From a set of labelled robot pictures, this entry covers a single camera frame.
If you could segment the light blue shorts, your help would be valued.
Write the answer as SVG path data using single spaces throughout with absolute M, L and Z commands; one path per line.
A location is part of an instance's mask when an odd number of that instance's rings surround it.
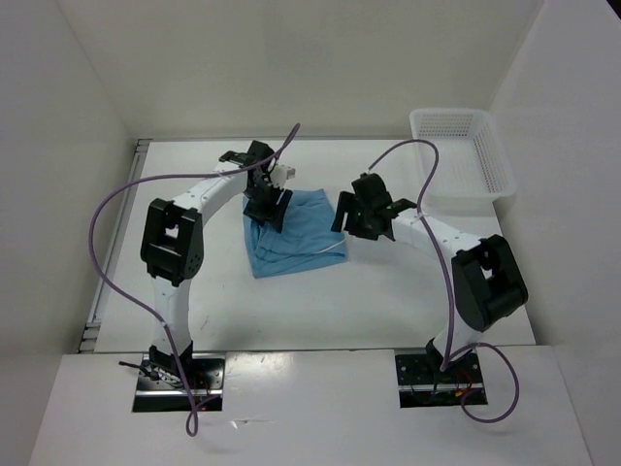
M 331 230 L 335 210 L 324 189 L 295 190 L 282 231 L 243 217 L 246 255 L 255 279 L 291 275 L 348 260 L 346 239 Z

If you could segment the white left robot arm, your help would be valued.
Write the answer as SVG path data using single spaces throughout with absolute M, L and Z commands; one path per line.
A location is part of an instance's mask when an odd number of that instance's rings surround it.
M 172 200 L 153 200 L 147 209 L 140 257 L 153 284 L 154 311 L 163 319 L 148 360 L 174 388 L 186 386 L 194 374 L 189 297 L 191 281 L 204 261 L 207 222 L 243 195 L 248 219 L 281 232 L 292 197 L 285 184 L 295 177 L 295 169 L 280 164 L 265 143 L 254 141 L 245 152 L 225 152 L 214 171 Z

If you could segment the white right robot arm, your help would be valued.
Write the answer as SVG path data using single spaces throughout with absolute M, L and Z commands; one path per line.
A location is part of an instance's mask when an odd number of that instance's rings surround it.
M 361 175 L 352 188 L 339 194 L 333 231 L 370 241 L 385 237 L 439 261 L 448 319 L 426 346 L 425 367 L 433 380 L 446 382 L 487 330 L 528 301 L 510 245 L 498 234 L 469 234 L 423 213 L 420 204 L 393 199 L 378 174 Z

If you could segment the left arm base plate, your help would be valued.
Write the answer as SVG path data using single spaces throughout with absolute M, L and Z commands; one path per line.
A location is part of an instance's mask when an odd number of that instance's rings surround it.
M 221 412 L 225 376 L 224 354 L 198 353 L 188 375 L 192 396 L 200 413 Z M 166 375 L 152 366 L 143 354 L 138 370 L 133 413 L 169 413 L 190 411 L 190 403 L 179 377 Z

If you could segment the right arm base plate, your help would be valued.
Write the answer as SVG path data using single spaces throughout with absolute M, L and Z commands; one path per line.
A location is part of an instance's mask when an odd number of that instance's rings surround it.
M 423 350 L 394 355 L 401 409 L 487 405 L 477 355 L 470 352 L 445 372 L 432 367 Z

